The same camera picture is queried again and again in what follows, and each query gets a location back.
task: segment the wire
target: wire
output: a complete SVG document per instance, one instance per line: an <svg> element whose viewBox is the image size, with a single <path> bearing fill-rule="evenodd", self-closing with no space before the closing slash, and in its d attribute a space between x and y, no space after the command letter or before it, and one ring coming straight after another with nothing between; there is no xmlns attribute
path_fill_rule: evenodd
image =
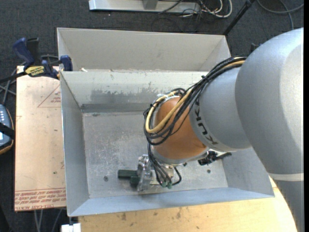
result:
<svg viewBox="0 0 309 232"><path fill-rule="evenodd" d="M34 220L35 220L35 225L36 225L36 228L37 228L37 232L41 232L42 218L43 218L43 210L41 210L40 221L38 221L37 211L34 210Z"/></svg>
<svg viewBox="0 0 309 232"><path fill-rule="evenodd" d="M169 7L168 9L165 9L165 10L159 12L158 14L163 14L163 13L166 13L167 11L170 11L171 9L175 8L178 4L180 4L182 1L184 1L184 0L179 0L173 6Z"/></svg>
<svg viewBox="0 0 309 232"><path fill-rule="evenodd" d="M199 82L189 87L185 92L173 90L166 95L157 98L144 112L144 133L146 135L148 143L151 145L159 145L165 142L171 135L176 133L183 124L183 121L176 129L176 131L174 131L176 122L180 119L182 114L185 113L186 109L189 106L190 112L190 110L192 109L192 104L199 99L199 96L204 90L204 88L222 73L230 69L240 67L244 63L245 59L246 57L242 56L236 56L226 59L221 63L217 64L206 76L202 76L202 79ZM179 95L180 99L171 109L171 111L159 122L159 124L153 128L152 125L155 110L161 104L163 104L167 100L167 98L170 99L175 95Z"/></svg>
<svg viewBox="0 0 309 232"><path fill-rule="evenodd" d="M277 14L277 15L288 14L289 19L290 19L290 22L291 22L291 29L293 30L293 29L294 29L294 23L293 23L293 19L292 19L291 13L292 13L292 12L295 12L295 11L297 11L297 10L299 10L299 9L301 9L301 8L304 6L304 4L301 4L300 6L294 8L294 9L289 10L289 9L287 8L287 6L285 5L285 3L284 3L282 0L278 0L278 1L284 6L285 11L274 11L274 10L270 10L270 9L266 8L264 5L262 5L260 0L257 0L257 3L258 3L263 9L265 9L265 10L268 11L268 12L271 12L271 13L274 13L274 14Z"/></svg>
<svg viewBox="0 0 309 232"><path fill-rule="evenodd" d="M56 224L57 224L57 222L58 222L58 220L59 220L59 217L60 217L60 214L61 214L62 210L64 210L64 209L60 209L60 211L59 211L59 213L58 213L58 215L57 215L57 217L56 217L56 220L55 220L55 222L54 222L54 225L53 225L53 228L52 228L52 231L51 231L51 232L54 232L54 230L55 230L55 228L56 228Z"/></svg>
<svg viewBox="0 0 309 232"><path fill-rule="evenodd" d="M211 14L211 15L214 15L214 16L217 17L217 18L227 18L227 17L229 17L229 16L232 14L232 12L233 12L232 0L228 0L229 12L228 12L227 14L225 14L225 15L218 14L218 13L222 10L222 8L223 8L223 2L222 2L222 0L219 0L219 2L220 2L220 8L219 8L219 9L215 9L215 10L210 10L210 9L206 6L206 4L203 3L202 0L198 0L198 1L199 1L200 5L201 5L201 7L202 7L201 10L202 10L203 12L206 12L206 13L209 13L209 14Z"/></svg>
<svg viewBox="0 0 309 232"><path fill-rule="evenodd" d="M17 71L17 69L15 69L15 70L12 72L11 76L13 76L13 75L16 73L16 71ZM2 99L2 105L5 105L5 102L6 102L6 98L7 98L8 93L13 93L13 92L9 91L9 87L10 87L11 83L13 83L13 82L12 82L11 80L9 80L9 81L7 82L6 87L3 89L5 92L4 92L4 96L3 96L3 99Z"/></svg>
<svg viewBox="0 0 309 232"><path fill-rule="evenodd" d="M285 4L283 3L282 0L279 0L279 1L284 5L284 7L285 7L285 9L286 9L285 11L270 10L270 9L266 8L265 6L263 6L259 0L257 0L258 4L259 4L263 9L267 10L268 12L271 12L271 13L274 13L274 14L279 14L279 15L280 15L280 14L292 13L292 12L295 12L295 11L301 9L302 7L304 7L304 4L302 3L302 4L299 5L298 7L289 10L289 9L286 8L286 6L285 6Z"/></svg>
<svg viewBox="0 0 309 232"><path fill-rule="evenodd" d="M175 171L178 175L178 181L173 183L169 174L164 170L164 167L155 159L154 155L152 154L150 143L148 143L147 149L148 149L149 160L150 160L150 162L151 162L151 164L154 168L154 172L155 172L157 182L162 187L171 187L171 186L179 184L182 180L182 177L181 177L179 171L177 170L177 168L174 167L174 169L175 169Z"/></svg>

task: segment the electrical cable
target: electrical cable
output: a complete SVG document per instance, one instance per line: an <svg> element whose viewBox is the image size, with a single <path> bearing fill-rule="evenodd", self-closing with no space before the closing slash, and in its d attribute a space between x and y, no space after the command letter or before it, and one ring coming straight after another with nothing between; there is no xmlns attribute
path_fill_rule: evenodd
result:
<svg viewBox="0 0 309 232"><path fill-rule="evenodd" d="M299 9L301 9L301 8L304 6L304 4L301 4L300 6L294 8L294 9L290 9L290 10L289 10L289 9L287 8L287 6L285 5L285 3L284 3L282 0L278 0L278 1L284 6L285 11L274 11L274 10L270 10L270 9L266 8L264 5L262 5L260 0L257 0L257 3L258 3L263 9L265 9L266 11L271 12L271 13L273 13L273 14L277 14L277 15L288 14L289 19L290 19L290 22L291 22L291 29L293 30L293 29L294 29L294 23L293 23L293 19L292 19L291 13L292 13L292 12L295 12L295 11L297 11L297 10L299 10Z"/></svg>
<svg viewBox="0 0 309 232"><path fill-rule="evenodd" d="M34 210L34 221L35 221L37 232L41 232L42 218L43 218L43 210L41 210L40 221L38 221L37 210Z"/></svg>
<svg viewBox="0 0 309 232"><path fill-rule="evenodd" d="M229 16L232 14L232 12L233 12L232 0L228 0L229 12L228 12L227 14L225 14L225 15L218 14L218 13L222 10L222 8L223 8L223 2L222 2L222 0L219 0L219 1L220 1L220 8L219 8L219 9L215 9L215 10L210 10L210 9L205 5L205 3L202 2L202 0L198 0L198 1L199 1L200 5L201 5L201 7L202 7L201 11L206 12L206 13L209 13L209 14L211 14L211 15L217 17L217 18L227 18L227 17L229 17Z"/></svg>
<svg viewBox="0 0 309 232"><path fill-rule="evenodd" d="M16 71L17 71L17 69L15 69L15 70L12 72L11 76L13 76L13 75L16 73ZM5 105L6 98L7 98L7 95L8 95L8 93L9 93L9 87L10 87L10 85L11 85L11 80L9 80L9 81L7 82L7 85L6 85L6 87L5 87L5 92L4 92L4 96L3 96L3 99L2 99L2 105Z"/></svg>
<svg viewBox="0 0 309 232"><path fill-rule="evenodd" d="M184 0L179 0L179 1L176 2L173 6L167 8L167 9L161 11L161 12L159 12L158 14L163 14L163 13L166 13L167 11L170 11L171 9L175 8L178 4L180 4L182 1L184 1Z"/></svg>
<svg viewBox="0 0 309 232"><path fill-rule="evenodd" d="M295 12L295 11L301 9L302 7L304 7L304 4L302 3L302 4L299 5L298 7L289 10L289 9L286 8L286 6L285 6L285 4L283 3L282 0L279 0L279 1L280 1L280 2L283 4L283 6L285 7L285 9L286 9L285 11L270 10L270 9L266 8L264 5L262 5L261 2L260 2L259 0L257 0L258 4L259 4L263 9L267 10L268 12L271 12L271 13L274 13L274 14L279 14L279 15L280 15L280 14L292 13L292 12Z"/></svg>
<svg viewBox="0 0 309 232"><path fill-rule="evenodd" d="M55 220L55 222L54 222L54 224L53 224L53 228L52 228L51 232L54 232L54 230L55 230L55 228L56 228L56 225L57 225L57 222L58 222L58 220L59 220L59 217L60 217L60 214L61 214L62 210L64 210L64 209L60 209L60 211L59 211L59 213L58 213L58 215L57 215L57 217L56 217L56 220Z"/></svg>
<svg viewBox="0 0 309 232"><path fill-rule="evenodd" d="M161 96L156 99L144 112L144 133L149 144L159 145L166 141L168 137L175 133L174 126L176 122L185 112L186 108L199 98L202 90L206 87L206 85L222 73L230 69L240 67L244 63L245 59L246 57L237 56L224 60L221 63L217 64L206 76L203 76L199 82L189 87L185 93L171 91L167 95ZM170 98L172 96L175 96L176 94L180 96L177 104L172 108L172 110L167 114L167 116L160 121L157 126L152 128L154 112L156 108L158 108L163 102L166 101L166 97ZM172 115L175 116L171 123L167 126Z"/></svg>

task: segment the black cable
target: black cable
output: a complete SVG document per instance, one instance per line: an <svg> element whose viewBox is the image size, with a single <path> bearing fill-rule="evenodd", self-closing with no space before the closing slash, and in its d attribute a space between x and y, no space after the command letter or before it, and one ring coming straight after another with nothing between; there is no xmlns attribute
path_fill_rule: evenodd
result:
<svg viewBox="0 0 309 232"><path fill-rule="evenodd" d="M11 76L13 76L15 73L16 73L17 69L15 69ZM11 80L8 81L6 87L5 87L5 92L4 92L4 96L3 96L3 99L2 99L2 105L5 105L5 102L6 102L6 98L7 98L7 95L8 95L8 92L9 92L9 87L11 85Z"/></svg>
<svg viewBox="0 0 309 232"><path fill-rule="evenodd" d="M298 7L289 10L289 9L287 9L287 7L285 6L285 4L283 3L282 0L279 0L279 1L280 1L280 2L283 4L283 6L285 7L285 11L270 10L270 9L266 8L265 6L263 6L259 0L257 0L258 4L259 4L263 9L267 10L268 12L271 12L271 13L274 13L274 14L279 14L279 15L281 15L281 14L292 13L292 12L295 12L295 11L301 9L302 7L304 7L304 4L302 3L302 4L299 5Z"/></svg>
<svg viewBox="0 0 309 232"><path fill-rule="evenodd" d="M177 182L173 183L172 186L177 185L177 184L179 184L182 181L182 176L180 175L178 169L176 167L174 167L174 169L175 169L179 179L178 179Z"/></svg>
<svg viewBox="0 0 309 232"><path fill-rule="evenodd" d="M59 213L58 213L58 215L57 215L57 217L56 217L56 220L55 220L55 222L54 222L54 225L53 225L53 228L52 228L52 231L51 231L51 232L54 232L54 230L55 230L55 228L56 228L56 225L57 225L57 222L58 222L58 220L59 220L59 217L60 217L60 214L61 214L62 210L63 210L63 209L60 209L60 211L59 211Z"/></svg>
<svg viewBox="0 0 309 232"><path fill-rule="evenodd" d="M278 1L284 6L285 11L274 11L274 10L270 10L270 9L266 8L264 5L262 5L260 0L257 0L257 3L258 3L263 9L265 9L266 11L271 12L271 13L273 13L273 14L277 14L277 15L285 15L285 14L288 14L289 19L290 19L290 22L291 22L291 29L293 30L293 29L294 29L294 23L293 23L293 19L292 19L291 13L292 13L292 12L295 12L295 11L297 11L297 10L299 10L299 9L301 9L301 8L304 6L304 4L301 4L300 6L294 8L294 9L289 10L289 9L287 8L287 6L285 5L285 3L284 3L282 0L278 0Z"/></svg>
<svg viewBox="0 0 309 232"><path fill-rule="evenodd" d="M180 4L182 1L184 0L179 0L173 6L169 7L168 9L165 9L164 11L159 12L158 14L163 14L163 13L166 13L167 11L170 11L171 9L175 8L178 4Z"/></svg>
<svg viewBox="0 0 309 232"><path fill-rule="evenodd" d="M232 57L232 58L229 58L227 60L224 60L224 61L220 62L219 64L217 64L206 76L203 76L202 79L199 82L192 85L190 88L188 88L186 90L185 93L183 93L180 100L183 99L183 97L188 92L188 90L191 89L190 95L187 96L186 100L179 107L178 111L175 113L175 117L173 118L172 122L167 126L168 121L171 119L171 118L169 118L169 120L166 122L166 124L162 127L162 129L160 131L157 131L156 133L148 133L146 131L146 128L145 128L146 127L145 122L146 122L146 118L148 116L148 113L149 113L151 107L154 106L154 103L153 103L150 106L150 108L148 108L144 112L144 133L146 135L146 139L149 142L149 144L159 145L159 144L165 142L168 139L168 137L170 137L175 132L177 132L180 129L181 125L183 124L184 120L182 121L180 126L176 129L176 131L173 132L176 122L179 120L179 118L182 116L182 114L184 114L187 107L189 107L190 105L192 105L193 103L196 102L196 100L199 98L202 90L206 87L206 85L209 84L211 81L213 81L219 75L223 74L224 72L226 72L230 69L233 69L233 68L240 67L242 64L240 64L239 62L242 61L242 60L245 60L245 59L246 59L246 57L236 56L236 57ZM149 124L148 124L149 128L151 127L152 122L153 122L153 118L154 118L153 115L154 115L154 112L149 117Z"/></svg>

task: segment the metal base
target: metal base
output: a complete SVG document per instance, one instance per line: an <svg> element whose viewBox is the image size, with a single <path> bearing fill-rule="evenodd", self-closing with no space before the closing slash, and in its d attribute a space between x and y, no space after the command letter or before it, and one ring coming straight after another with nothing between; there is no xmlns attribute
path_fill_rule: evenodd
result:
<svg viewBox="0 0 309 232"><path fill-rule="evenodd" d="M89 0L89 9L91 11L140 11L140 12L162 12L172 7L176 2L158 1L155 9L145 9L143 0ZM181 2L169 13L187 13L198 11L199 5L195 2Z"/></svg>

